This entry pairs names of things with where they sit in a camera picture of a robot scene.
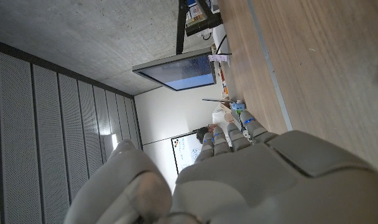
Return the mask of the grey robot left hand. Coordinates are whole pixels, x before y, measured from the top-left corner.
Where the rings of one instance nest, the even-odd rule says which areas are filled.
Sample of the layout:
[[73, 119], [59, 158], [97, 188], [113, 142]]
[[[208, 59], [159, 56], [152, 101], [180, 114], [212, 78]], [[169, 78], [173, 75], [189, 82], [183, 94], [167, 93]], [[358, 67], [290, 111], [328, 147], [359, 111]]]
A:
[[204, 136], [170, 188], [125, 139], [82, 186], [65, 223], [378, 223], [378, 170], [308, 133], [269, 132], [248, 111]]

